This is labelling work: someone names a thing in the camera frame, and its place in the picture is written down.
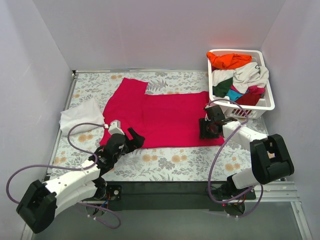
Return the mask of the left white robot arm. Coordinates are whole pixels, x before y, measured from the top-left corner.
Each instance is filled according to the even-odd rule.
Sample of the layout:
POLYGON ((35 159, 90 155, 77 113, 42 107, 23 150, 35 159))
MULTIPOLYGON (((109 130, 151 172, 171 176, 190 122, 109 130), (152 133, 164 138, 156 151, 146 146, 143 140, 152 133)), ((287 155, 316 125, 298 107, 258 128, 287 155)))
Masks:
POLYGON ((44 231, 55 217, 72 205, 94 198, 101 200, 108 195, 107 183, 102 178, 124 155, 140 149, 145 138, 128 128, 131 135, 117 131, 98 147, 76 170, 55 179, 32 182, 17 206, 18 215, 33 233, 44 231))

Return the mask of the magenta t shirt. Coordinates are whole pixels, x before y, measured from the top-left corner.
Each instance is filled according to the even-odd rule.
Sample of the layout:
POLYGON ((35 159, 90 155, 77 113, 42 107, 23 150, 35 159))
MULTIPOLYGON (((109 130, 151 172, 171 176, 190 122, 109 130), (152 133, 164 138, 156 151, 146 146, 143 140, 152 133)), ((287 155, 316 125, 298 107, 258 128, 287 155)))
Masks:
POLYGON ((103 110, 105 123, 119 120, 145 138, 143 148, 220 146, 222 137, 201 139, 199 119, 205 117, 209 93, 146 94, 147 82, 124 78, 103 110))

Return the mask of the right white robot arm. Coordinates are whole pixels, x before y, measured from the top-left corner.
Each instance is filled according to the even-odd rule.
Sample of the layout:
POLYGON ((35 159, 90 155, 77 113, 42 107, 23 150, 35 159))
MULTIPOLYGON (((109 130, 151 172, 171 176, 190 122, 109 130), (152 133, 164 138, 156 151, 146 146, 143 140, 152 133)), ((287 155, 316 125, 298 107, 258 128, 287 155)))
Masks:
POLYGON ((199 119, 201 139, 231 139, 250 151, 251 167, 227 177, 225 183, 210 191, 215 196, 237 199, 250 187, 265 185, 291 176, 294 165, 283 137, 254 131, 233 117, 225 117, 220 106, 204 108, 206 117, 199 119))

